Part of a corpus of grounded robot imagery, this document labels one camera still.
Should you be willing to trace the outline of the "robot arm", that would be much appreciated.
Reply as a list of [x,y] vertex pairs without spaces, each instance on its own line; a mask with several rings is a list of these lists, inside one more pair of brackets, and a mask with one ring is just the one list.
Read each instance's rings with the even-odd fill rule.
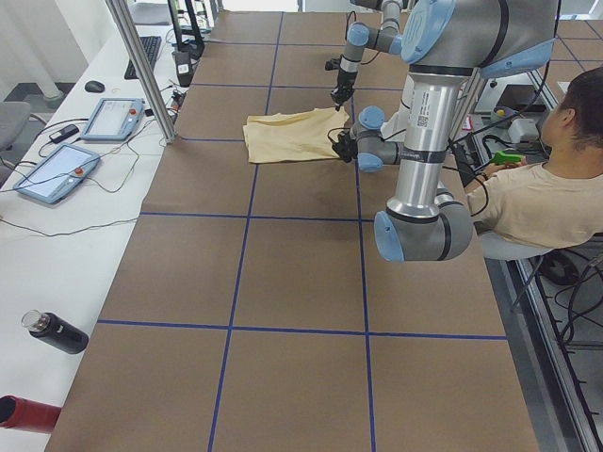
[[400,54],[402,46],[400,15],[408,6],[408,1],[394,0],[351,1],[351,3],[358,7],[379,11],[382,14],[382,21],[379,28],[369,27],[358,21],[350,24],[346,31],[343,53],[338,58],[332,58],[325,63],[326,71],[337,70],[336,85],[330,94],[336,110],[339,110],[354,93],[354,84],[366,49],[391,55]]
[[370,1],[377,28],[350,26],[331,97],[348,101],[363,53],[399,56],[413,83],[410,107],[387,118],[365,108],[334,149],[345,161],[395,164],[394,195],[374,218],[378,251],[390,262],[444,261],[465,251],[473,222],[440,180],[462,84],[536,70],[551,57],[561,5],[557,1],[419,1],[407,19],[400,1]]

